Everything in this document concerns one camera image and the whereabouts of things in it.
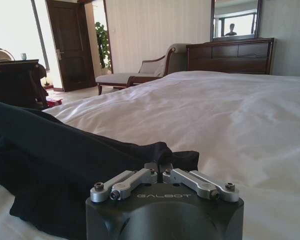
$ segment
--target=tiled floor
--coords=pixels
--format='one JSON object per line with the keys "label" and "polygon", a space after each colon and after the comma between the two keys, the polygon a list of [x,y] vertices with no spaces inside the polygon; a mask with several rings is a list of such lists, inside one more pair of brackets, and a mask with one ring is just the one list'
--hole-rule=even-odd
{"label": "tiled floor", "polygon": [[[102,94],[107,94],[116,91],[111,86],[102,86]],[[63,98],[62,103],[67,104],[70,102],[74,102],[80,99],[86,99],[93,96],[98,96],[98,87],[90,87],[85,89],[80,89],[76,91],[69,91],[69,92],[63,92],[63,91],[53,91],[52,89],[47,90],[49,97],[57,97],[57,98]]]}

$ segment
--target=cup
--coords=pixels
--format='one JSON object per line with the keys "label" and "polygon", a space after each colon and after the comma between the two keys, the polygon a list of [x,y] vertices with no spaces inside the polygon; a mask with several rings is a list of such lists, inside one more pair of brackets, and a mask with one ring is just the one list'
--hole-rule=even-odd
{"label": "cup", "polygon": [[21,59],[22,60],[27,60],[27,54],[21,53]]}

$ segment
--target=chaise lounge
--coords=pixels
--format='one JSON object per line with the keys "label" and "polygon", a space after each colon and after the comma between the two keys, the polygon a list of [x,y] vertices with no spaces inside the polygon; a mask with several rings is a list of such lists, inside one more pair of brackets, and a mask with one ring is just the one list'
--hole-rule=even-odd
{"label": "chaise lounge", "polygon": [[186,71],[186,45],[185,43],[173,44],[168,48],[166,55],[155,60],[143,61],[138,73],[114,73],[98,76],[95,81],[99,95],[102,93],[102,86],[127,88],[163,78],[171,73]]}

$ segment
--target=green plant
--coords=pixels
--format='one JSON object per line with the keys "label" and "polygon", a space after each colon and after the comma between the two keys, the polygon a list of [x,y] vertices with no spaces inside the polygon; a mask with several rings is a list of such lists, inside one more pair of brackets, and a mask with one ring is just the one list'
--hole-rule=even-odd
{"label": "green plant", "polygon": [[103,69],[111,68],[111,55],[110,55],[108,31],[105,30],[105,26],[103,24],[97,21],[95,23],[95,32],[96,32],[96,39],[98,41],[98,46],[99,46],[99,57],[100,57],[101,67]]}

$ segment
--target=wooden door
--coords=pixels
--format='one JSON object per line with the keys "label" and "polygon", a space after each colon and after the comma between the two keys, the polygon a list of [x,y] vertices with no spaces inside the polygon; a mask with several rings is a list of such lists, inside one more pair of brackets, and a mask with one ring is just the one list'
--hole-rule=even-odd
{"label": "wooden door", "polygon": [[65,92],[96,85],[84,4],[47,0]]}

